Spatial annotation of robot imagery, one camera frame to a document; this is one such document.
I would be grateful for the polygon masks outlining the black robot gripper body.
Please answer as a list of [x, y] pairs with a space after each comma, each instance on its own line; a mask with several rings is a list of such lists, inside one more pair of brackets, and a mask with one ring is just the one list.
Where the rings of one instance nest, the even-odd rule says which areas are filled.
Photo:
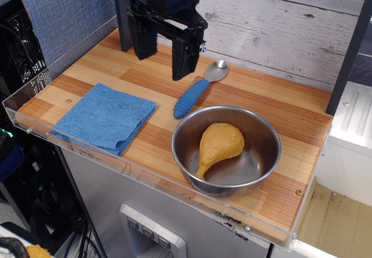
[[128, 10], [151, 21], [158, 34], [175, 40], [189, 40], [199, 46], [199, 54], [205, 50], [204, 30], [206, 20], [196, 11], [199, 0], [130, 0]]

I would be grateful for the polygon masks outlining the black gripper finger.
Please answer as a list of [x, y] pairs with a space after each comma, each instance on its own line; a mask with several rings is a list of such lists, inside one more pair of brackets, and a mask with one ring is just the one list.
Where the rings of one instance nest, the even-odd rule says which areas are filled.
[[199, 59], [199, 46], [189, 40], [172, 41], [172, 79], [178, 81], [195, 71]]
[[128, 26], [135, 54], [139, 60], [146, 59], [157, 52], [157, 32], [147, 17], [127, 11]]

